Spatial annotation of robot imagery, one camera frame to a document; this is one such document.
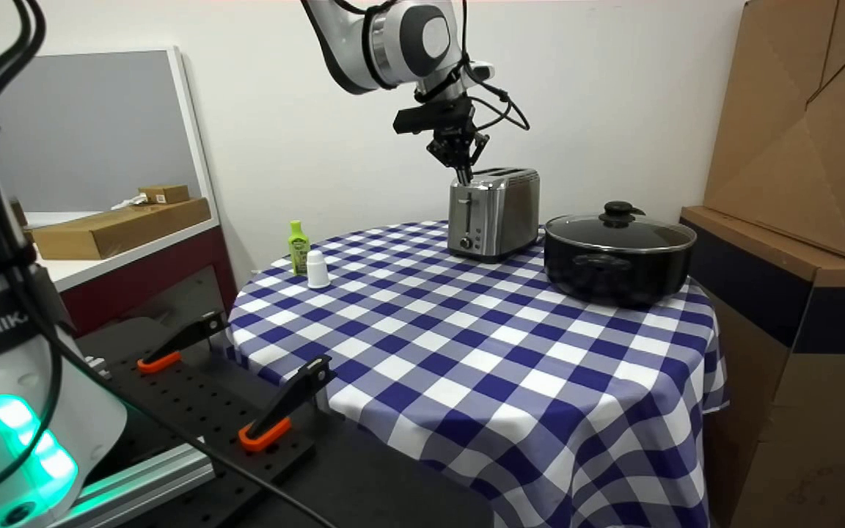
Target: pot lid handle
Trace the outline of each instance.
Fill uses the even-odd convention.
[[[625,227],[628,223],[634,223],[634,214],[644,214],[640,207],[634,207],[630,203],[603,203],[603,214],[597,214],[597,219],[610,227]]]

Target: black pot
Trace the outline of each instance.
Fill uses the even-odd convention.
[[[652,308],[676,292],[690,273],[694,230],[640,217],[630,203],[606,203],[597,217],[546,223],[549,282],[581,302]]]

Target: toaster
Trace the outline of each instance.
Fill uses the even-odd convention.
[[[537,241],[537,169],[476,169],[467,185],[452,185],[448,198],[448,252],[454,255],[499,261]]]

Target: white wall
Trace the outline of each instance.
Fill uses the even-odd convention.
[[[486,164],[537,166],[543,219],[634,198],[671,219],[701,198],[743,0],[470,0],[473,57],[528,112],[495,129]],[[44,0],[44,51],[176,44],[233,270],[283,252],[288,219],[314,241],[446,217],[452,179],[429,137],[390,131],[399,93],[342,93],[297,0]],[[13,31],[0,0],[0,46]]]

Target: blue checkered tablecloth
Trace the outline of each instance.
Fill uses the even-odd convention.
[[[316,354],[329,405],[480,491],[508,525],[709,525],[701,415],[722,408],[715,317],[687,282],[652,311],[552,289],[543,249],[446,252],[446,223],[320,244],[330,283],[253,274],[233,359],[280,381]]]

